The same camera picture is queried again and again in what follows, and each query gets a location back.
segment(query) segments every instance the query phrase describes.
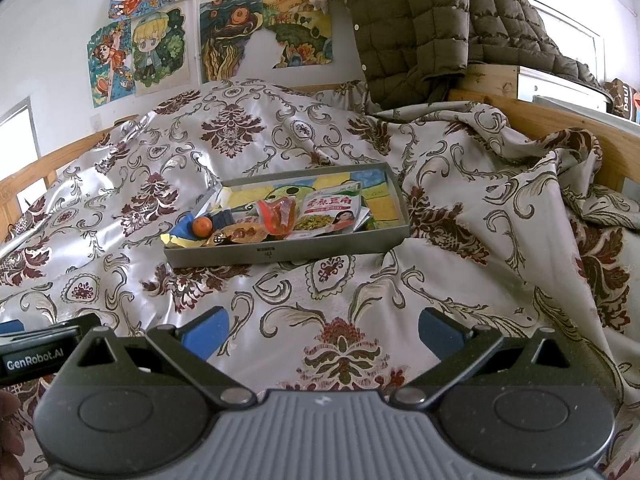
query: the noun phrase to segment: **human hand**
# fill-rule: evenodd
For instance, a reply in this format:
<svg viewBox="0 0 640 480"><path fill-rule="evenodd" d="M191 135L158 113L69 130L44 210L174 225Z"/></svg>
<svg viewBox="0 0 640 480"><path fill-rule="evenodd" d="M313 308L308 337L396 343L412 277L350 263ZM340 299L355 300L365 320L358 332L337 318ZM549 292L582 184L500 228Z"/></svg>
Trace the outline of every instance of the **human hand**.
<svg viewBox="0 0 640 480"><path fill-rule="evenodd" d="M0 390L0 480L24 480L24 470L16 458L24 454L24 440L20 430L7 418L20 409L20 399Z"/></svg>

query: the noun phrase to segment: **brown bag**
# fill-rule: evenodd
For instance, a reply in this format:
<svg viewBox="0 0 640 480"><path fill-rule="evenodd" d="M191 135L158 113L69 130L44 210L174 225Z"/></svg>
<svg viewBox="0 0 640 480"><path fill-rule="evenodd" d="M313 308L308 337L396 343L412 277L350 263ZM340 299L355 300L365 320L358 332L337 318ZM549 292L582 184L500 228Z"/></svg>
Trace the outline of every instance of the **brown bag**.
<svg viewBox="0 0 640 480"><path fill-rule="evenodd" d="M624 117L635 123L640 123L640 93L620 79L611 83L604 83L611 97L613 97L612 113Z"/></svg>

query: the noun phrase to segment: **bed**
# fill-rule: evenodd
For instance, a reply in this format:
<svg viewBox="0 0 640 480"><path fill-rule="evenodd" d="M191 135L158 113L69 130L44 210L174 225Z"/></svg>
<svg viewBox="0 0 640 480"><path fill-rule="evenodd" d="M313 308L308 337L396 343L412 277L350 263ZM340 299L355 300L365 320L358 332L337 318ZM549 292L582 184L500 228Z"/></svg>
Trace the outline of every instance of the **bed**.
<svg viewBox="0 0 640 480"><path fill-rule="evenodd" d="M0 183L0 321L29 328L95 312L119 335L184 325L214 305L230 319L209 360L255 391L379 388L436 364L417 317L434 306L515 336L553 326L610 385L610 479L640 452L638 204L631 135L503 96L376 110L363 83L286 89L207 84L46 155ZM329 164L388 162L412 237L387 254L171 269L159 235L217 181ZM17 192L47 181L22 216ZM46 467L30 433L51 378L13 391L27 478Z"/></svg>

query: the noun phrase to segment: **silver bolt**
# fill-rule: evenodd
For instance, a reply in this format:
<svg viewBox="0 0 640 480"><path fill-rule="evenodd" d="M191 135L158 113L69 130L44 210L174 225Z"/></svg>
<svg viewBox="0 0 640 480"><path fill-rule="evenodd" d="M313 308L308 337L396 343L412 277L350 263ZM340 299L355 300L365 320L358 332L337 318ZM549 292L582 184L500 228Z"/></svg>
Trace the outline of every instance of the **silver bolt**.
<svg viewBox="0 0 640 480"><path fill-rule="evenodd" d="M403 404L420 404L427 400L427 397L422 390L407 386L396 392L396 400Z"/></svg>
<svg viewBox="0 0 640 480"><path fill-rule="evenodd" d="M246 388L227 388L220 395L220 399L227 404L246 404L253 398L254 394Z"/></svg>

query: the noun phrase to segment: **bed frame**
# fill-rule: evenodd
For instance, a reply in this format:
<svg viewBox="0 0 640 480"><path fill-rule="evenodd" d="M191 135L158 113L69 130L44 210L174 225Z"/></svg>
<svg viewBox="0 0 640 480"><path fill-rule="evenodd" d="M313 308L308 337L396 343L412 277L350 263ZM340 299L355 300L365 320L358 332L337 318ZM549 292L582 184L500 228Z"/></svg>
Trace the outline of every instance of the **bed frame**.
<svg viewBox="0 0 640 480"><path fill-rule="evenodd" d="M337 84L329 84L296 89L305 92L318 92L333 90L337 86ZM604 154L602 168L595 178L596 183L620 191L625 177L640 182L640 138L636 138L632 134L570 112L495 94L453 89L449 91L448 100L473 100L500 108L509 118L511 127L530 139L539 139L565 128L587 129L598 138ZM64 168L94 147L115 126L135 117L120 119L111 128L63 146L2 180L0 182L0 240L21 216L16 197L18 193L40 179L44 179L47 189L49 189L57 178L57 170Z"/></svg>

